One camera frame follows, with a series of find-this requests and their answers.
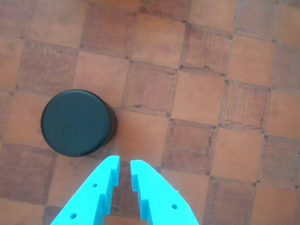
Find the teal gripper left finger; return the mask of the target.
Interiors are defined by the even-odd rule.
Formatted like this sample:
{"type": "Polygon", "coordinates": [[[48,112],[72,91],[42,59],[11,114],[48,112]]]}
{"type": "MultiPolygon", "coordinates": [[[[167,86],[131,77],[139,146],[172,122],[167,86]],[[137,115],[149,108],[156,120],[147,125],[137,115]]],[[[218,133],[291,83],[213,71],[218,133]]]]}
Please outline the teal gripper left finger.
{"type": "Polygon", "coordinates": [[[70,198],[53,225],[102,225],[110,214],[113,188],[119,185],[120,157],[109,156],[70,198]]]}

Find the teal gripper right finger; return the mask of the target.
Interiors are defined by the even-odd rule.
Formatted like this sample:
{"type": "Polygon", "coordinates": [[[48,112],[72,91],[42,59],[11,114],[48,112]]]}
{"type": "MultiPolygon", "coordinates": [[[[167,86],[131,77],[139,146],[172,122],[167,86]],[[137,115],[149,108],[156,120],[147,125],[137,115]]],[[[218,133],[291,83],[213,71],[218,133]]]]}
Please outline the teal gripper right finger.
{"type": "Polygon", "coordinates": [[[185,199],[152,166],[142,160],[132,160],[130,171],[141,220],[149,225],[199,224],[185,199]]]}

